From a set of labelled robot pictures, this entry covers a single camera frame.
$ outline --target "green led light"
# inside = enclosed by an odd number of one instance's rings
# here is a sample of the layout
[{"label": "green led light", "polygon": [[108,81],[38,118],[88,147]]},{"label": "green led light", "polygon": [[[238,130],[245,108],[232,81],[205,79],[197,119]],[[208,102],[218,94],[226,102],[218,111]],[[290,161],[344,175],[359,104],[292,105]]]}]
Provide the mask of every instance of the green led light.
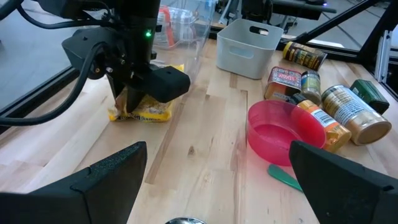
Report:
[{"label": "green led light", "polygon": [[152,33],[150,32],[150,30],[148,30],[148,31],[145,33],[145,36],[146,36],[146,37],[151,37],[151,36],[152,36]]}]

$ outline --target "tin can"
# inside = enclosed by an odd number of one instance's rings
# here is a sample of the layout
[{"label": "tin can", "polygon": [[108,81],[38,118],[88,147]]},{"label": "tin can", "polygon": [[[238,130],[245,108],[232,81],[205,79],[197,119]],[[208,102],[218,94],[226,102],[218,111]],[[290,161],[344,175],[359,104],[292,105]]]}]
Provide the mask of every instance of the tin can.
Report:
[{"label": "tin can", "polygon": [[266,100],[285,102],[293,94],[301,92],[301,74],[284,68],[274,67],[268,78]]},{"label": "tin can", "polygon": [[325,113],[304,95],[296,93],[287,101],[310,113],[323,126],[326,135],[326,143],[323,147],[324,150],[335,153],[351,138],[351,131],[339,124],[339,122]]},{"label": "tin can", "polygon": [[321,78],[316,71],[306,71],[301,76],[301,93],[316,105],[321,104]]},{"label": "tin can", "polygon": [[318,71],[328,54],[295,42],[288,42],[284,49],[284,59]]},{"label": "tin can", "polygon": [[323,92],[322,103],[328,114],[351,131],[351,140],[359,146],[373,143],[391,130],[390,122],[343,85]]},{"label": "tin can", "polygon": [[357,94],[365,103],[379,114],[386,112],[390,104],[385,97],[377,90],[372,82],[367,80],[355,80],[350,90]]}]

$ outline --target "yellow snack bag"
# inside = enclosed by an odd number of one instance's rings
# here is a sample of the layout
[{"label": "yellow snack bag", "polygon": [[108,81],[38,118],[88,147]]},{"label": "yellow snack bag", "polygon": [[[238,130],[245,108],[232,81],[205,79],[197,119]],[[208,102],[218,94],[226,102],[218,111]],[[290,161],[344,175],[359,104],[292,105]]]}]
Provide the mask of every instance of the yellow snack bag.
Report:
[{"label": "yellow snack bag", "polygon": [[[172,65],[174,68],[184,71],[184,65]],[[137,108],[131,112],[126,112],[127,88],[116,98],[116,103],[112,108],[108,108],[110,121],[119,121],[124,119],[138,119],[144,122],[164,122],[172,117],[172,107],[174,100],[168,103],[160,103],[153,97],[146,95],[143,97]]]}]

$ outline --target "orange spice bottle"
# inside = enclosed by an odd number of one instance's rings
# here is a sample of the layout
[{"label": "orange spice bottle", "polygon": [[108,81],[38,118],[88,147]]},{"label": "orange spice bottle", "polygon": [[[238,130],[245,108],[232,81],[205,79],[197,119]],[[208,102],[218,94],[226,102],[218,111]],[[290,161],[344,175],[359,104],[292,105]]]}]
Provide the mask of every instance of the orange spice bottle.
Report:
[{"label": "orange spice bottle", "polygon": [[309,112],[323,126],[326,134],[326,143],[323,147],[326,151],[337,152],[351,138],[351,131],[339,124],[334,118],[324,112],[315,103],[306,99],[300,93],[294,94],[287,102],[297,105],[299,108]]}]

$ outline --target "red plastic bowl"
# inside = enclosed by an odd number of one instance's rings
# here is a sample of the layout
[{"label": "red plastic bowl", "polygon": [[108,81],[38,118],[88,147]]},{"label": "red plastic bowl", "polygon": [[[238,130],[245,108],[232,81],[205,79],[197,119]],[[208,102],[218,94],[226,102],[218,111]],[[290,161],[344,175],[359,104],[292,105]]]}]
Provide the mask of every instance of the red plastic bowl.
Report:
[{"label": "red plastic bowl", "polygon": [[322,148],[323,126],[308,112],[291,103],[265,100],[251,106],[248,113],[248,141],[263,159],[291,166],[290,143],[301,140]]}]

